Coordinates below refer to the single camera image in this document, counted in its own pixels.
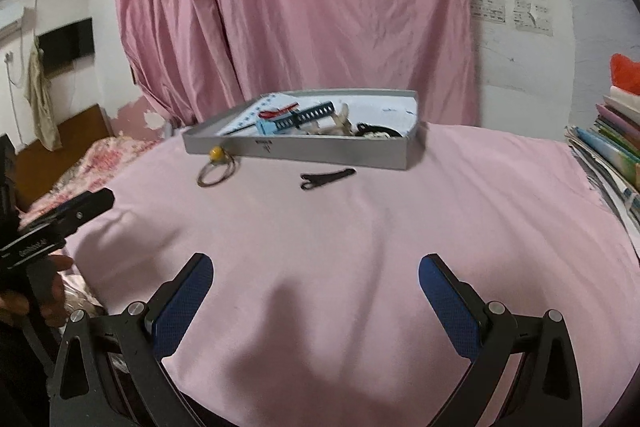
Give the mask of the left hand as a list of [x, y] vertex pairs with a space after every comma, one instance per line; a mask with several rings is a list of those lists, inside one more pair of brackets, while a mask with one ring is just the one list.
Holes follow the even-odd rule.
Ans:
[[[62, 254], [49, 256], [49, 263], [55, 267], [53, 275], [47, 278], [49, 288], [43, 291], [39, 300], [39, 312], [44, 323], [51, 327], [61, 327], [67, 319], [65, 310], [65, 289], [62, 272], [73, 268], [74, 260]], [[16, 291], [3, 291], [1, 294], [1, 322], [12, 325], [17, 317], [26, 317], [29, 302], [26, 296]]]

